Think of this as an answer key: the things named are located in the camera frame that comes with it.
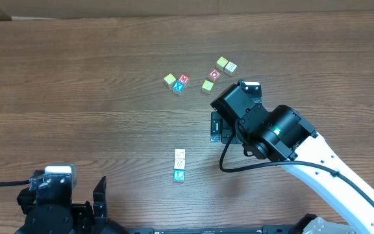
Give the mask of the red edged wooden block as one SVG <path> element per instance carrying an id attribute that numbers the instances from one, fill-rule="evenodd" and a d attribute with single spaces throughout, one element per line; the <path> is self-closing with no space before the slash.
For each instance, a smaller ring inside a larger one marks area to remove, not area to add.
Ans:
<path id="1" fill-rule="evenodd" d="M 175 159 L 185 159 L 186 150 L 185 149 L 175 149 Z"/>

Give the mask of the green edged wooden block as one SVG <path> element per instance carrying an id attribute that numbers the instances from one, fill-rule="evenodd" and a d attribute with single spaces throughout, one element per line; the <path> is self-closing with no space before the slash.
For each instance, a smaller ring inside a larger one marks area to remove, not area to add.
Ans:
<path id="1" fill-rule="evenodd" d="M 174 169 L 175 170 L 184 170 L 186 165 L 185 159 L 175 159 L 174 161 Z"/>

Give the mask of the blue wooden block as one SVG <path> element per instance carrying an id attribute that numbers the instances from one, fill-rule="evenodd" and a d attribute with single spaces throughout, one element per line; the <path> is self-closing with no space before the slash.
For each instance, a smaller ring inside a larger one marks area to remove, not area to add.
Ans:
<path id="1" fill-rule="evenodd" d="M 185 180 L 185 171 L 184 170 L 174 170 L 173 171 L 173 180 L 175 182 L 184 182 Z"/>

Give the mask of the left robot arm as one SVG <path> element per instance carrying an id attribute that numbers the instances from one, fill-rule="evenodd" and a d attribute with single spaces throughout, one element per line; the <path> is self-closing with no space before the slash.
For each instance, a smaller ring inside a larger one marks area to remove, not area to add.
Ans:
<path id="1" fill-rule="evenodd" d="M 124 234 L 127 230 L 108 218 L 106 177 L 93 190 L 93 202 L 72 202 L 72 175 L 37 170 L 21 190 L 18 205 L 26 215 L 16 231 L 24 234 Z"/>

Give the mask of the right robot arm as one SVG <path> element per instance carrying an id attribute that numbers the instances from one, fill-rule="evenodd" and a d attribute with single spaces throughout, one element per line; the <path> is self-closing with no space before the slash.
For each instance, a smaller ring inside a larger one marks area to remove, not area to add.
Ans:
<path id="1" fill-rule="evenodd" d="M 241 144 L 258 164 L 226 168 L 235 173 L 281 166 L 327 202 L 347 223 L 324 222 L 308 215 L 294 233 L 374 233 L 374 189 L 333 152 L 326 140 L 296 110 L 279 105 L 268 111 L 262 105 L 258 82 L 238 81 L 212 103 L 211 140 L 226 147 Z"/>

